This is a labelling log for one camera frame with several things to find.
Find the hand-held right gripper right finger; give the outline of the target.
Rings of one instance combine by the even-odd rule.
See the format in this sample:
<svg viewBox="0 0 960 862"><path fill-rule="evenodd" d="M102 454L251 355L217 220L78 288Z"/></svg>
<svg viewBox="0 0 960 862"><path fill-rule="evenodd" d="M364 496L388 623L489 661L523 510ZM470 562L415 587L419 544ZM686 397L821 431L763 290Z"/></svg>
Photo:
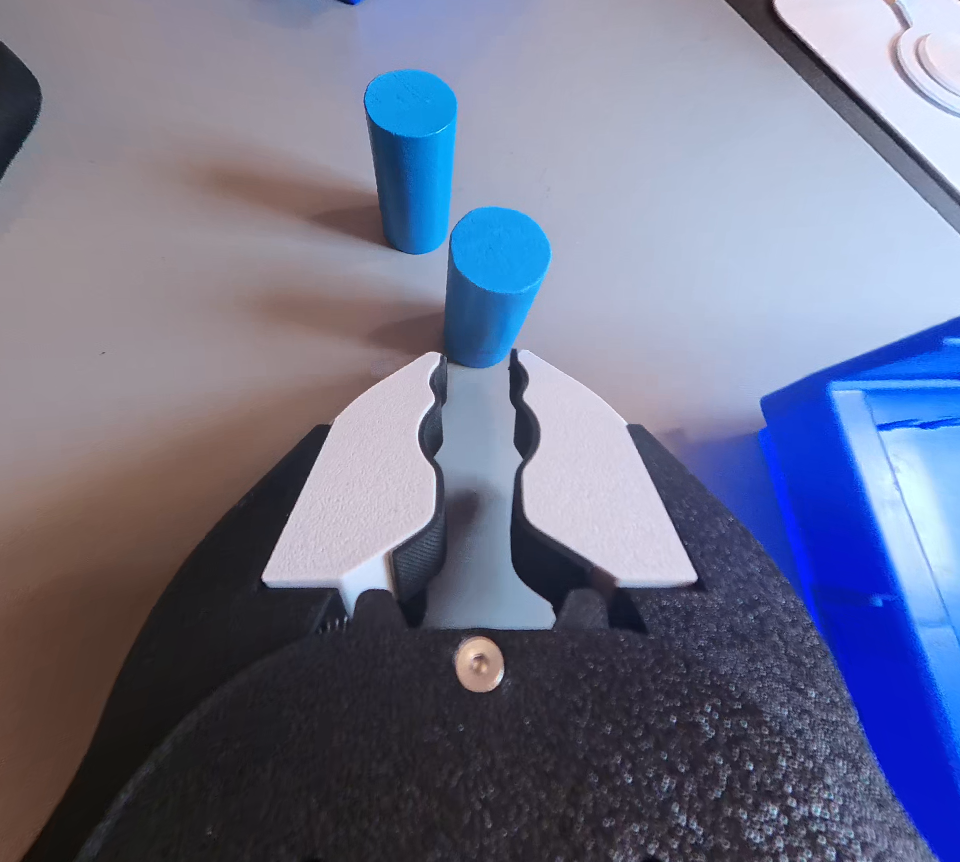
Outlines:
<svg viewBox="0 0 960 862"><path fill-rule="evenodd" d="M542 596L696 584L627 422L531 351L512 351L510 368L521 457L510 546L521 580Z"/></svg>

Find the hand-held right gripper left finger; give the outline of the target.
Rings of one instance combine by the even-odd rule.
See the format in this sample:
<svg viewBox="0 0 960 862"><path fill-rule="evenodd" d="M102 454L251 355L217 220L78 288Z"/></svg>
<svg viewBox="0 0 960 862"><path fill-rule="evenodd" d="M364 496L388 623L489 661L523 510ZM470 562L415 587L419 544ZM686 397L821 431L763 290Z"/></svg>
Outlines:
<svg viewBox="0 0 960 862"><path fill-rule="evenodd" d="M270 558L272 589L417 598L443 566L447 360L426 352L352 401L330 425Z"/></svg>

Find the teal wooden cylinder block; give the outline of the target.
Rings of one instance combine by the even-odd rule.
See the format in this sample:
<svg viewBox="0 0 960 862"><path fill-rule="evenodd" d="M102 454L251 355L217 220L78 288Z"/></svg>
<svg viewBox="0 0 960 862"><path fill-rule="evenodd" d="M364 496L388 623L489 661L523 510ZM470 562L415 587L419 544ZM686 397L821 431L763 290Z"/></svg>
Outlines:
<svg viewBox="0 0 960 862"><path fill-rule="evenodd" d="M488 368L507 358L546 277L549 239L527 214L475 208L450 234L443 341L448 361Z"/></svg>

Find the blue wooden cylinder block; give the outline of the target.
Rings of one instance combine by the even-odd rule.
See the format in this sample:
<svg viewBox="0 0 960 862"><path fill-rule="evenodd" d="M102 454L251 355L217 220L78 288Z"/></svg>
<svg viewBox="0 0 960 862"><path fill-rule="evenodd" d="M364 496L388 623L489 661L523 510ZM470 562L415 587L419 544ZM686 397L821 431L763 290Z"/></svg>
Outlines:
<svg viewBox="0 0 960 862"><path fill-rule="evenodd" d="M458 101L427 71L382 73L366 87L366 126L383 233L424 255L448 236Z"/></svg>

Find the black wrist rest pad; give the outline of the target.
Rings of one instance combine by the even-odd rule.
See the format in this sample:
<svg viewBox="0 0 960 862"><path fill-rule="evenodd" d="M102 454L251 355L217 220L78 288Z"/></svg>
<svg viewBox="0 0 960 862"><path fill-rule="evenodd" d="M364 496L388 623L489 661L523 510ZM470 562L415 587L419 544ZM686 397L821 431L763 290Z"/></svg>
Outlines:
<svg viewBox="0 0 960 862"><path fill-rule="evenodd" d="M37 77L1 43L1 178L22 149L42 110Z"/></svg>

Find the white document stand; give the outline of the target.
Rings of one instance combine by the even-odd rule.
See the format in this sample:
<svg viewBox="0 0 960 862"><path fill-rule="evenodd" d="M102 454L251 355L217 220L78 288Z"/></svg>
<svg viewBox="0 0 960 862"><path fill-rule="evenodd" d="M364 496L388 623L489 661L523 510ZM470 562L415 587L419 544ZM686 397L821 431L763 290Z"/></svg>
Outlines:
<svg viewBox="0 0 960 862"><path fill-rule="evenodd" d="M958 188L958 0L773 5L780 21L874 115Z"/></svg>

